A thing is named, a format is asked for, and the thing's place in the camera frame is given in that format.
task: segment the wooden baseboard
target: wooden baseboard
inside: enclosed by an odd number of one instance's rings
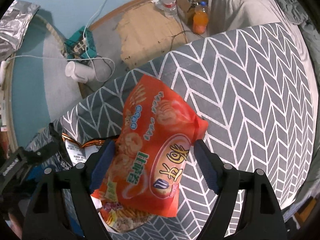
[[[149,1],[151,1],[151,0],[132,0],[124,5],[120,6],[120,7],[118,7],[117,9],[114,9],[110,13],[106,14],[105,16],[103,16],[102,18],[100,18],[99,20],[97,20],[96,22],[91,24],[89,29],[91,31],[93,31],[94,29],[98,28],[101,24],[110,20],[112,17],[118,15],[119,13],[128,11],[128,10],[130,10],[130,9],[132,9],[142,3],[149,2]]]

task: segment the white cylindrical container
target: white cylindrical container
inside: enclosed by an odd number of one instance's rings
[[[95,71],[92,67],[74,61],[68,62],[65,73],[67,77],[81,83],[87,83],[95,78]]]

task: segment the red snack bag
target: red snack bag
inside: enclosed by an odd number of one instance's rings
[[[115,157],[94,197],[175,217],[191,145],[208,127],[160,80],[144,75],[124,105]]]

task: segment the gray chevron tablecloth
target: gray chevron tablecloth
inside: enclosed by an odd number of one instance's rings
[[[54,122],[80,143],[119,134],[122,109],[143,74],[156,76],[209,122],[204,141],[237,169],[263,169],[280,205],[305,180],[312,157],[312,99],[299,54],[281,23],[232,30],[194,41],[110,81]],[[28,149],[51,140],[48,129]],[[55,165],[55,158],[43,166]],[[239,192],[227,235],[234,233],[244,193]],[[215,203],[192,150],[181,179],[175,218],[151,222],[114,239],[195,239]],[[76,217],[66,192],[69,212]]]

